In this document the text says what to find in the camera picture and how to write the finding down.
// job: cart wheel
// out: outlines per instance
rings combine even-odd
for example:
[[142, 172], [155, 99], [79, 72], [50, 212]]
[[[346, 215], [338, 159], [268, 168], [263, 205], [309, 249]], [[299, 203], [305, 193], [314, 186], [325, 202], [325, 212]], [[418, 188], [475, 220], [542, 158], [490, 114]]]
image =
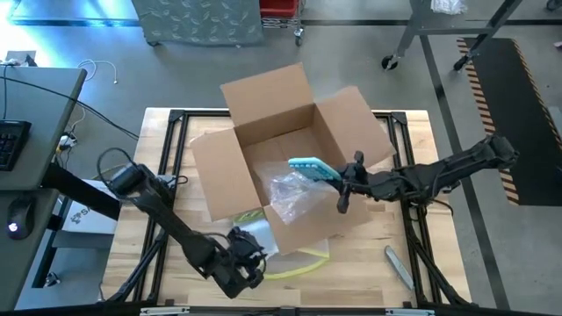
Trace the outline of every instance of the cart wheel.
[[45, 279], [44, 287], [55, 286], [55, 285], [59, 284], [60, 282], [61, 282], [61, 279], [59, 278], [59, 276], [56, 275], [56, 273], [49, 272], [47, 274], [47, 278]]
[[453, 66], [453, 68], [456, 71], [460, 71], [465, 67], [465, 65], [468, 61], [469, 61], [468, 56], [463, 56], [463, 57], [461, 57], [461, 59], [459, 59], [457, 62], [455, 62], [455, 65]]
[[398, 62], [395, 61], [392, 64], [390, 63], [394, 59], [393, 55], [386, 56], [383, 58], [383, 61], [380, 63], [384, 70], [393, 70], [394, 68], [398, 67]]
[[546, 10], [548, 10], [548, 11], [555, 11], [556, 9], [559, 9], [560, 7], [562, 7], [562, 1], [560, 1], [560, 0], [549, 0], [546, 3]]
[[295, 45], [300, 47], [302, 45], [302, 37], [305, 35], [304, 26], [301, 26], [300, 28], [296, 29], [294, 34], [295, 34]]

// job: teal object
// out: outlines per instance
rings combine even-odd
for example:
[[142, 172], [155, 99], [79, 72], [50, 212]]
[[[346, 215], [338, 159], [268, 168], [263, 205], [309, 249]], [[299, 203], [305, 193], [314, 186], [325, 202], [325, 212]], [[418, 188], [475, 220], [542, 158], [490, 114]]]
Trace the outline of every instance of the teal object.
[[316, 157], [291, 158], [289, 167], [314, 181], [342, 180], [337, 171]]

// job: transparent plastic wrap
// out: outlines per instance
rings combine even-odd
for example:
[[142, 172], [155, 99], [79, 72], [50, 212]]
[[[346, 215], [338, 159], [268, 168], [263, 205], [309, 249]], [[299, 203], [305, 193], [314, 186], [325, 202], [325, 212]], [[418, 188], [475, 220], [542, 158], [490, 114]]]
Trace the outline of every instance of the transparent plastic wrap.
[[287, 162], [270, 162], [256, 168], [270, 205], [286, 225], [313, 209], [335, 189], [289, 168]]
[[466, 13], [465, 0], [431, 0], [431, 10], [435, 13], [450, 15]]

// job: black floor mat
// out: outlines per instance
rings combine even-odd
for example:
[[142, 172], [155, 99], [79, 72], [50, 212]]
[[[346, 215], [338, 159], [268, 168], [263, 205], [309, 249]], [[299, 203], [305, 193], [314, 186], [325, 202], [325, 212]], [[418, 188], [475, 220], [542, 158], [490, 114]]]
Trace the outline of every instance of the black floor mat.
[[[458, 41], [461, 53], [474, 39], [464, 42]], [[519, 205], [562, 205], [556, 179], [562, 142], [517, 44], [491, 39], [466, 73], [486, 133], [506, 136], [521, 153], [517, 164], [501, 174], [508, 199]]]

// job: red container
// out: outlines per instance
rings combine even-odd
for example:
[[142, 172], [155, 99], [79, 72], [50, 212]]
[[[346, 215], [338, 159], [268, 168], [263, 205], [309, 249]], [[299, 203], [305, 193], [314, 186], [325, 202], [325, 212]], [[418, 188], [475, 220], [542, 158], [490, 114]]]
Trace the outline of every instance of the red container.
[[262, 17], [292, 18], [299, 8], [299, 0], [260, 0]]

